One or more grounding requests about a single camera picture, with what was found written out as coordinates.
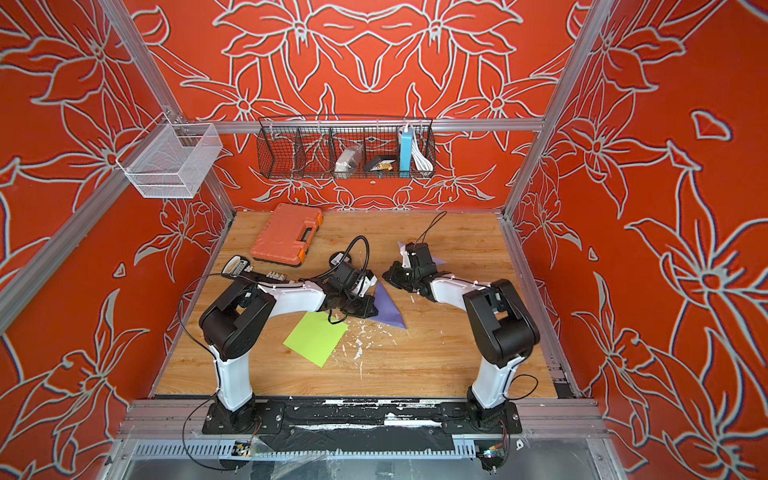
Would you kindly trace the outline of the light lavender square paper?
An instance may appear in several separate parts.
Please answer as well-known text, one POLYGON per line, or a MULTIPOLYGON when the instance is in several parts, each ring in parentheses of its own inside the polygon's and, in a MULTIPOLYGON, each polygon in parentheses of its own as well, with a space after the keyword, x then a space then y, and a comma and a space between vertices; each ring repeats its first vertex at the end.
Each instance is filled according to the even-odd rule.
MULTIPOLYGON (((406 255, 405 243, 399 242, 399 241, 397 243, 398 243, 399 254, 400 254, 402 260, 404 261, 405 255, 406 255)), ((437 266, 445 265, 447 263, 446 261, 444 261, 444 260, 442 260, 442 259, 440 259, 440 258, 438 258, 438 257, 436 257, 436 256, 434 256, 432 254, 430 254, 430 256, 431 256, 431 260, 437 266)))

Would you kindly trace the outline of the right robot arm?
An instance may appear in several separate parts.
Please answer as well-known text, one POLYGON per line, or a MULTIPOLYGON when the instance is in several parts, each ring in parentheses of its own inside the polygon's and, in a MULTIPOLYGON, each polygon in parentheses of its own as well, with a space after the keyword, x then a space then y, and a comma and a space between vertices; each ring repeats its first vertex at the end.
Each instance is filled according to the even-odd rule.
POLYGON ((383 279, 397 289, 463 310, 482 356, 467 393, 467 420, 487 431, 514 419, 509 390, 514 376, 540 342, 540 332, 514 285, 500 279, 470 282, 436 268, 395 262, 383 279))

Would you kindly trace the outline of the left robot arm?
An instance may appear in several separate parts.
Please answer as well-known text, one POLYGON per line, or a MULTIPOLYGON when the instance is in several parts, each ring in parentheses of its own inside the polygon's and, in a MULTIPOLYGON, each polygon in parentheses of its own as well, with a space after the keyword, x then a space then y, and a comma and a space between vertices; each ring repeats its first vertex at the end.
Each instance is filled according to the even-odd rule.
POLYGON ((239 276, 205 310, 199 320, 214 357, 217 391, 202 432, 252 432, 261 415, 251 385, 249 354, 273 317, 338 310, 344 318, 378 314, 374 297, 339 289, 319 280, 263 283, 239 276))

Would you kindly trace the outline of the lime green square paper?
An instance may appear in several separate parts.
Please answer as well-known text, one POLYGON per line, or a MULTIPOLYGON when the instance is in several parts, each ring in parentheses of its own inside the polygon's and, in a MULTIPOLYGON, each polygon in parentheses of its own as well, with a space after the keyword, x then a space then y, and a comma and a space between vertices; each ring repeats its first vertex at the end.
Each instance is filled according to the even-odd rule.
POLYGON ((329 322, 325 313, 306 313, 283 345, 323 367, 347 330, 345 322, 329 322))

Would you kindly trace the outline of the dark purple square paper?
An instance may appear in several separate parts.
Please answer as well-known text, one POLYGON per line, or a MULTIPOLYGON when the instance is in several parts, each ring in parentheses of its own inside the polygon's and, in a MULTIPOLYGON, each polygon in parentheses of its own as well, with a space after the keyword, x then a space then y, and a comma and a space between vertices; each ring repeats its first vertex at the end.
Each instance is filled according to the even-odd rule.
POLYGON ((373 297, 377 314, 370 317, 370 320, 402 330, 407 329, 400 310, 393 302, 383 283, 378 283, 375 286, 373 297))

